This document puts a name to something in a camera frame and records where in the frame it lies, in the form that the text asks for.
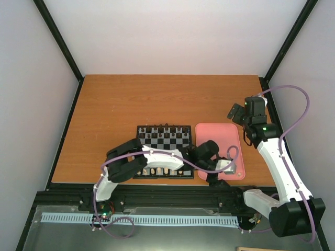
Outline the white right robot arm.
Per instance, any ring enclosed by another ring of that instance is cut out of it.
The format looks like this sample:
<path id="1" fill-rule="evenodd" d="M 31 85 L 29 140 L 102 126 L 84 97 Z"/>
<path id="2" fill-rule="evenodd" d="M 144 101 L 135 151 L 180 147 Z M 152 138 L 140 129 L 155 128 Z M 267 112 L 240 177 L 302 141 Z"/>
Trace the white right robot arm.
<path id="1" fill-rule="evenodd" d="M 242 126 L 243 137 L 263 157 L 278 193 L 275 199 L 260 189 L 243 187 L 244 204 L 266 217 L 276 236 L 310 233 L 314 239 L 325 204 L 321 198 L 314 198 L 300 179 L 278 126 L 267 122 L 266 104 L 263 97 L 247 97 L 244 105 L 234 104 L 227 115 L 233 123 Z"/>

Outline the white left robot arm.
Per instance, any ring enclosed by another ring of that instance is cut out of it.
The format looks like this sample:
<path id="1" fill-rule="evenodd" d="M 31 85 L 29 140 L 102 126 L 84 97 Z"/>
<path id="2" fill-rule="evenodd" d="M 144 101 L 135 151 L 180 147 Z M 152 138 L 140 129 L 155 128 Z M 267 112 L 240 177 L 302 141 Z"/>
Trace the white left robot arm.
<path id="1" fill-rule="evenodd" d="M 144 168 L 166 168 L 176 172 L 195 169 L 219 174 L 235 166 L 240 151 L 232 145 L 227 149 L 226 158 L 221 158 L 218 153 L 219 146 L 213 140 L 195 147 L 160 150 L 141 144 L 139 139 L 132 139 L 107 152 L 90 203 L 96 210 L 106 209 L 117 185 L 132 179 Z"/>

